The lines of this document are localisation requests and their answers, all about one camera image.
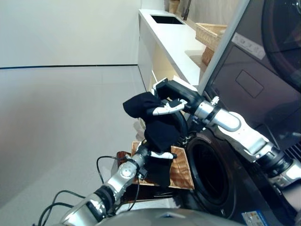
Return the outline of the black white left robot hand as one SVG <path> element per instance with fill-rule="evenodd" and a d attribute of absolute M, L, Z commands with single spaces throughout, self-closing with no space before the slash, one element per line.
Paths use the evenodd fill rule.
<path fill-rule="evenodd" d="M 141 144 L 140 148 L 142 150 L 145 150 L 146 155 L 149 157 L 158 158 L 158 159 L 169 159 L 169 160 L 177 159 L 177 154 L 171 152 L 157 153 L 154 151 L 154 148 L 147 143 Z"/>

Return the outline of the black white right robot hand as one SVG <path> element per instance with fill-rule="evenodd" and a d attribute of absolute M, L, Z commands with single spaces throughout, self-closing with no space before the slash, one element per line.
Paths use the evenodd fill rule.
<path fill-rule="evenodd" d="M 172 100 L 164 106 L 154 108 L 152 115 L 172 114 L 178 111 L 193 115 L 205 100 L 195 87 L 177 77 L 173 80 L 164 78 L 158 81 L 153 85 L 151 93 L 160 100 L 167 98 Z"/>

